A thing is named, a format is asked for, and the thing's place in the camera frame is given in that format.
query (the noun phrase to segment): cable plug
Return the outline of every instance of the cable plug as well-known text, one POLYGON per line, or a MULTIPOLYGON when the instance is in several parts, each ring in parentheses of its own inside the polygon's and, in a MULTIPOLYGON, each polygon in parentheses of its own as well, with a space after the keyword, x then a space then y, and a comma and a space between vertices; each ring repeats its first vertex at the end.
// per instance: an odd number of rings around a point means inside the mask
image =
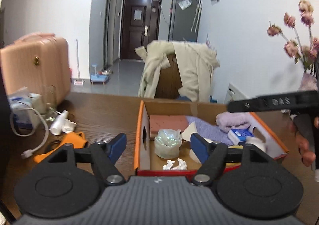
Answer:
POLYGON ((32 150, 26 150, 25 152, 23 152, 20 156, 23 159, 29 158, 33 155, 33 151, 32 150))

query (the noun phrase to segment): cardboard box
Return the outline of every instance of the cardboard box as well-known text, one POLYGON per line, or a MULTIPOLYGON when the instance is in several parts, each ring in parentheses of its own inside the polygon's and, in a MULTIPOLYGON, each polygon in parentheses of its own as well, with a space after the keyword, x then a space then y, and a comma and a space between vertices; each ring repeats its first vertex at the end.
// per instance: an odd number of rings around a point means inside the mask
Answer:
MULTIPOLYGON (((163 171, 163 166, 167 164, 166 159, 158 157, 154 152, 154 138, 150 135, 150 115, 185 115, 198 117, 212 125, 216 125, 216 116, 225 112, 226 105, 192 103, 183 101, 141 101, 138 124, 136 131, 134 169, 138 176, 192 176, 201 167, 189 157, 190 143, 183 142, 180 148, 179 158, 187 164, 187 171, 168 170, 163 171)), ((267 146, 267 153, 273 159, 282 161, 289 150, 283 142, 270 130, 270 128, 255 114, 247 113, 251 118, 252 126, 250 131, 256 137, 263 137, 267 146)))

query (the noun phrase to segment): wooden table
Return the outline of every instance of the wooden table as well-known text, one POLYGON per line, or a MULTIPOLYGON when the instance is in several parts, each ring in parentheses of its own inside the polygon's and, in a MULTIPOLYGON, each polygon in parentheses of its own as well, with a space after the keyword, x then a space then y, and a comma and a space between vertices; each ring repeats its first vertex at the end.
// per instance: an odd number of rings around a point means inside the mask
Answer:
MULTIPOLYGON (((127 178, 133 175, 133 154, 139 105, 140 98, 71 93, 59 106, 59 110, 69 111, 70 119, 72 120, 73 117, 73 121, 77 123, 76 131, 84 132, 90 143, 110 141, 119 133, 125 133, 127 147, 116 163, 116 167, 127 178)), ((294 135, 287 129, 289 117, 280 112, 260 113, 260 116, 290 149, 290 154, 284 160, 283 166, 296 175, 304 185, 304 199, 297 217, 306 224, 313 225, 319 215, 319 207, 317 207, 319 183, 314 182, 313 172, 304 167, 300 161, 294 135)), ((43 135, 44 131, 38 130, 31 137, 12 138, 13 147, 4 181, 2 201, 15 217, 19 217, 20 213, 13 198, 14 185, 35 166, 31 158, 22 160, 19 155, 25 150, 38 146, 43 135)), ((61 138, 61 136, 50 135, 48 142, 61 138)), ((81 164, 81 168, 90 170, 90 165, 81 164)))

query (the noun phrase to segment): gray tile floor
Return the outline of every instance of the gray tile floor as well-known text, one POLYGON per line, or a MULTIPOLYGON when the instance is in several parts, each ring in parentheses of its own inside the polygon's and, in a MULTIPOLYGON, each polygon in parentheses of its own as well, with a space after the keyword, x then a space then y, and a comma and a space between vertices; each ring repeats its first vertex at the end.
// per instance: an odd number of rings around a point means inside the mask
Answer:
POLYGON ((85 80, 83 87, 72 84, 71 91, 136 97, 143 69, 144 62, 117 61, 110 67, 113 74, 105 85, 101 83, 92 85, 89 80, 85 80))

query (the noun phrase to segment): gray refrigerator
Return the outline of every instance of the gray refrigerator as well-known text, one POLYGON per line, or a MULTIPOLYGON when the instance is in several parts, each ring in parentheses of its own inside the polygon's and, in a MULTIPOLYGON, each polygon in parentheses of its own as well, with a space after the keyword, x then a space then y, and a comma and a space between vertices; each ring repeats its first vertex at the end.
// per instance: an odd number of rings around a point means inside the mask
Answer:
POLYGON ((168 40, 197 42, 199 28, 198 23, 197 31, 195 31, 197 20, 195 21, 193 31, 191 31, 191 29, 193 26, 194 17, 196 14, 197 5, 199 1, 191 0, 191 6, 184 10, 178 4, 180 1, 183 0, 173 0, 172 3, 172 13, 169 25, 168 40))

